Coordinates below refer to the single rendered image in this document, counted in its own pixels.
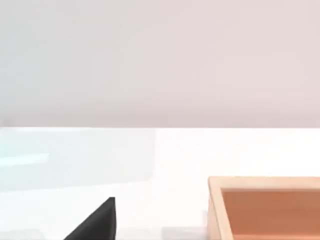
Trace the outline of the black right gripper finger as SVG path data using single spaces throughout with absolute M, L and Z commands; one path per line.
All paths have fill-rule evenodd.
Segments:
M 63 240 L 116 240 L 116 198 L 109 197 Z

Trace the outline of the shallow salmon-coloured box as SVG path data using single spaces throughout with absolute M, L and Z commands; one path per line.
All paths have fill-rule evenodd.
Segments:
M 210 176 L 207 240 L 320 240 L 320 177 Z

